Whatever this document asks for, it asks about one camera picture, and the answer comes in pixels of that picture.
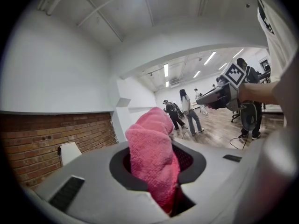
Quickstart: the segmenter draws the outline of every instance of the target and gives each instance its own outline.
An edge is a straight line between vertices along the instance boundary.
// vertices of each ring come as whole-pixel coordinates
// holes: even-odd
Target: black jacket
[[[257,72],[251,66],[246,67],[246,78],[245,82],[247,83],[260,83],[260,79],[258,78]]]

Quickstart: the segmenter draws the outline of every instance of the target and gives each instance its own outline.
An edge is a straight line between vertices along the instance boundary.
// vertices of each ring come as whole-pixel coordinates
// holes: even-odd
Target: white shirt
[[[183,97],[183,100],[182,100],[183,111],[189,111],[188,100],[190,100],[189,96],[186,95]]]
[[[271,25],[273,33],[269,31],[262,17],[257,11],[257,18],[264,30],[269,46],[271,62],[271,82],[280,80],[283,71],[292,62],[298,49],[298,34],[294,31],[293,21],[288,12],[283,10],[277,0],[260,0],[265,12],[267,23]]]
[[[197,100],[198,98],[199,98],[199,92],[196,91],[196,92],[195,92],[195,100]]]

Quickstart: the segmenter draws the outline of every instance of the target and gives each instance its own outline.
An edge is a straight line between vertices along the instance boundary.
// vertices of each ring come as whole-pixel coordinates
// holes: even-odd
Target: ceiling light
[[[235,56],[233,58],[235,58],[237,55],[239,55],[239,53],[243,50],[244,50],[244,48],[242,50],[240,50],[237,54],[235,54]]]
[[[193,78],[195,78],[199,73],[200,73],[200,70],[197,71],[197,73],[195,74],[195,76]]]
[[[223,66],[225,66],[227,63],[225,63]],[[223,66],[221,66],[220,68],[219,68],[219,70],[223,67]]]
[[[213,57],[215,54],[216,54],[216,51],[214,51],[214,52],[210,55],[210,57],[207,59],[207,61],[204,63],[204,65],[206,65],[206,64],[212,59],[212,57]]]
[[[164,74],[165,74],[165,77],[168,77],[168,64],[164,65]]]

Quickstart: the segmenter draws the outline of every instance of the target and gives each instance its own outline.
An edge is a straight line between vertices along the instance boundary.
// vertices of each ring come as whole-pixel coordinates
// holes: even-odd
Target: wooden floor
[[[193,140],[197,143],[213,145],[217,147],[227,147],[235,148],[229,144],[229,141],[232,138],[237,138],[241,134],[241,120],[236,118],[233,123],[231,123],[232,112],[228,109],[219,109],[212,110],[208,109],[208,115],[203,115],[200,113],[200,109],[196,109],[196,113],[199,116],[200,124],[205,129],[201,133],[196,133],[195,136],[192,136],[189,129],[189,124],[187,118],[183,121],[186,123],[188,129],[182,129],[174,131],[174,137],[178,137],[185,140]],[[260,128],[261,138],[267,137],[271,132],[283,127],[284,117],[279,114],[263,114],[262,124]],[[248,135],[248,139],[245,145],[245,148],[248,148],[252,142],[251,132]],[[245,141],[240,139],[234,139],[231,143],[239,149],[243,148]]]

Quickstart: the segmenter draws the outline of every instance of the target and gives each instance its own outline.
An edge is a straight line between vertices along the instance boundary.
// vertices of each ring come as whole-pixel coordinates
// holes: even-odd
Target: pink towel
[[[180,172],[169,134],[173,124],[159,108],[152,108],[126,131],[131,156],[131,173],[148,184],[159,206],[169,213]]]

